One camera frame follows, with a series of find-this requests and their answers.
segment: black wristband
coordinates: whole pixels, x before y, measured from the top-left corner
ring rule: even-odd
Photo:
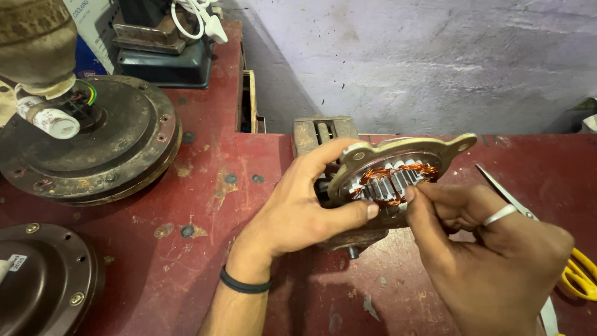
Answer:
[[[222,266],[222,271],[220,272],[220,280],[224,283],[224,285],[228,286],[233,291],[245,294],[265,293],[267,292],[267,290],[269,290],[269,287],[272,285],[271,280],[262,285],[249,285],[248,283],[236,281],[231,276],[229,276],[228,273],[226,273],[226,265]]]

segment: hand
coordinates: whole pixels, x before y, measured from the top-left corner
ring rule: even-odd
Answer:
[[[378,205],[369,201],[324,209],[313,189],[325,165],[357,142],[333,139],[294,160],[266,204],[236,239],[226,264],[230,276],[244,283],[265,283],[274,256],[323,242],[377,216]]]
[[[507,203],[482,185],[423,183],[406,198],[423,265],[463,335],[536,335],[572,236],[518,212],[483,226]],[[444,227],[473,231],[478,241],[454,242]]]

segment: capacitor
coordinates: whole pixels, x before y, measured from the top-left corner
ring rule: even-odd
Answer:
[[[34,115],[27,115],[33,106],[43,102],[45,100],[37,96],[23,97],[17,102],[17,113],[56,139],[70,139],[79,133],[79,121],[57,108],[43,108]]]

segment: red workbench surface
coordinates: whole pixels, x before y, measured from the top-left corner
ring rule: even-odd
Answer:
[[[241,23],[225,21],[224,29],[229,42],[215,46],[210,87],[164,90],[184,131],[196,139],[182,144],[158,181],[111,204],[66,207],[0,179],[0,225],[65,225],[91,237],[105,256],[104,294],[81,335],[195,335],[235,237],[293,159],[290,135],[235,132]],[[570,231],[576,246],[597,261],[596,143],[597,135],[479,137],[440,183],[487,184],[474,167],[481,163],[540,219]],[[194,234],[183,237],[188,225]],[[410,229],[393,230],[357,260],[309,248],[277,264],[265,335],[459,334]],[[594,302],[558,288],[552,298],[561,332],[597,334]]]

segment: gray wall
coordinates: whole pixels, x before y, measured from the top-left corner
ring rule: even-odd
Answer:
[[[595,0],[220,0],[243,21],[268,132],[540,133],[597,94]]]

